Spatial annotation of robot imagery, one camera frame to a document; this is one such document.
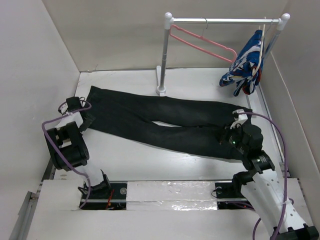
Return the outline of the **black denim trousers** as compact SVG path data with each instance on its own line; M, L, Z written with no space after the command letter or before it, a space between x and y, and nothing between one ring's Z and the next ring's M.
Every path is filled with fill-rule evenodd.
M239 105L145 96L90 88L90 128L124 139L191 155L243 160L230 144L221 144L224 127Z

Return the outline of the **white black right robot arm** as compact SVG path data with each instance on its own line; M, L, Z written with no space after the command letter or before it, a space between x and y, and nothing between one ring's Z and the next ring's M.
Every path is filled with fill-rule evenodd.
M309 226L298 214L285 193L270 157L262 149L261 129L252 124L223 129L220 144L229 144L242 155L245 171L232 178L231 191L245 197L264 223L272 240L317 240L315 226Z

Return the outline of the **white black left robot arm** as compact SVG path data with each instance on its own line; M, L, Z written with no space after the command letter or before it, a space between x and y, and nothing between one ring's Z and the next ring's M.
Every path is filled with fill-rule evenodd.
M94 117L88 113L92 105L84 97L67 98L58 107L60 117L41 124L50 159L57 170L74 172L86 183L79 190L90 196L107 198L112 191L107 175L89 165L89 150L83 132L89 128Z

